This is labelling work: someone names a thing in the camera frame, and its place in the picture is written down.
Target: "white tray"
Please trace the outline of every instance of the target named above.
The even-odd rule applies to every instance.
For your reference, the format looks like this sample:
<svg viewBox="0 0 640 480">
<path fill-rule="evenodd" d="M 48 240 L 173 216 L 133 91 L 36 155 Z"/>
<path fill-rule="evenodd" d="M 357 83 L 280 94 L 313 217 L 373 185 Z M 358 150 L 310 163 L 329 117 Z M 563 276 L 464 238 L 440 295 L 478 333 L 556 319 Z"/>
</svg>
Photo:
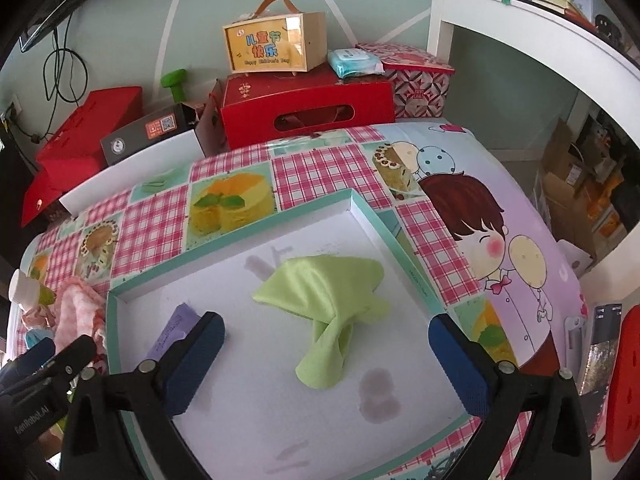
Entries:
<svg viewBox="0 0 640 480">
<path fill-rule="evenodd" d="M 391 314 L 357 324 L 344 377 L 312 390 L 295 375 L 307 352 L 311 322 L 255 303 L 261 280 L 249 256 L 275 267 L 275 253 L 336 254 L 379 261 L 376 294 Z M 384 224 L 352 190 L 328 195 L 231 232 L 177 256 L 108 297 L 107 347 L 112 373 L 142 361 L 174 308 L 222 315 L 226 340 L 187 412 L 174 418 L 213 479 L 329 480 L 375 478 L 436 444 L 468 415 L 428 341 L 428 323 L 443 312 Z M 392 420 L 367 422 L 358 387 L 384 368 L 401 409 Z M 151 478 L 162 478 L 130 417 L 130 436 Z"/>
</svg>

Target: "red gift box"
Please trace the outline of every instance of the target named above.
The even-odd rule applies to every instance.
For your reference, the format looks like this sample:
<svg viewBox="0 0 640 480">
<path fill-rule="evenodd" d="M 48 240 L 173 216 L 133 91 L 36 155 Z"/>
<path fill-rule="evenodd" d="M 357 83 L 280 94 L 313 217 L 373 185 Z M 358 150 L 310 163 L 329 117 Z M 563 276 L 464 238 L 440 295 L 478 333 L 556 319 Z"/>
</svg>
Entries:
<svg viewBox="0 0 640 480">
<path fill-rule="evenodd" d="M 382 61 L 394 85 L 396 118 L 440 117 L 455 69 L 426 50 L 393 43 L 359 43 Z"/>
<path fill-rule="evenodd" d="M 232 150 L 283 137 L 395 122 L 388 80 L 341 80 L 326 63 L 296 75 L 229 76 L 221 112 Z"/>
<path fill-rule="evenodd" d="M 100 140 L 142 117 L 142 88 L 94 90 L 36 155 L 41 170 L 24 195 L 22 226 L 107 167 Z"/>
</svg>

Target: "light green wall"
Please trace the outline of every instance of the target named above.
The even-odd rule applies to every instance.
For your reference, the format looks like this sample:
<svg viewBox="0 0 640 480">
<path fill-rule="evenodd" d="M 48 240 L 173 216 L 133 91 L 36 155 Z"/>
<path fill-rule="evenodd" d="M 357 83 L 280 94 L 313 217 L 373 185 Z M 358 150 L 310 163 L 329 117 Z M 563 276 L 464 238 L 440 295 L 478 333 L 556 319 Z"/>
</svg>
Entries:
<svg viewBox="0 0 640 480">
<path fill-rule="evenodd" d="M 466 28 L 454 33 L 450 62 L 457 72 L 445 115 L 492 150 L 541 153 L 578 93 L 536 60 Z"/>
<path fill-rule="evenodd" d="M 241 13 L 251 12 L 261 0 L 180 0 L 166 46 L 163 71 L 187 68 L 187 93 L 202 97 L 205 83 L 228 73 L 222 26 Z M 329 47 L 348 46 L 348 40 L 324 0 L 292 0 L 303 10 L 327 13 Z M 359 41 L 375 41 L 408 19 L 427 10 L 431 0 L 334 0 Z M 162 30 L 172 0 L 89 0 L 76 11 L 68 46 L 86 60 L 90 89 L 139 84 L 150 104 L 154 70 Z M 393 41 L 426 46 L 428 18 L 402 32 Z M 0 72 L 0 104 L 16 93 L 24 111 L 20 124 L 41 134 L 51 104 L 44 98 L 42 63 L 50 39 L 28 53 L 14 49 Z M 576 90 L 560 76 L 506 46 L 465 30 L 454 37 L 452 81 L 446 116 L 475 131 L 491 149 L 525 149 L 544 143 L 548 124 L 566 115 Z M 80 86 L 81 71 L 74 67 Z M 169 98 L 161 89 L 160 99 Z M 54 128 L 72 111 L 59 104 Z M 24 136 L 28 153 L 37 147 Z"/>
</svg>

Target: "green cloth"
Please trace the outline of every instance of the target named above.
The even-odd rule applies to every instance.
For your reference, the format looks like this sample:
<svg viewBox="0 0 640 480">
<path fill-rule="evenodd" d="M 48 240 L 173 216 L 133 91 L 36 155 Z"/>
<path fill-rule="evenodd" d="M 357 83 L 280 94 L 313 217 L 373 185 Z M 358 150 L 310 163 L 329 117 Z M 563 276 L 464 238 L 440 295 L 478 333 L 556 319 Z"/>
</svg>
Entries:
<svg viewBox="0 0 640 480">
<path fill-rule="evenodd" d="M 296 367 L 306 386 L 335 386 L 353 324 L 374 323 L 388 314 L 388 301 L 373 295 L 383 276 L 382 265 L 368 258 L 306 256 L 284 262 L 255 292 L 255 301 L 314 322 L 314 342 Z"/>
</svg>

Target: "qr code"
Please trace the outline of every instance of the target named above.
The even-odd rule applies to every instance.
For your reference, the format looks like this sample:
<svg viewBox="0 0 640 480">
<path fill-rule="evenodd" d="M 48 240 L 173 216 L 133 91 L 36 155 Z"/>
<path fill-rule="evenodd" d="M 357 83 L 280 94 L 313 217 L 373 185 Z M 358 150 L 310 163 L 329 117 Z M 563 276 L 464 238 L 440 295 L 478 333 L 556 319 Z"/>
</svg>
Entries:
<svg viewBox="0 0 640 480">
<path fill-rule="evenodd" d="M 175 125 L 175 116 L 173 114 L 167 115 L 160 119 L 160 128 L 162 133 L 170 132 L 171 130 L 176 129 Z"/>
</svg>

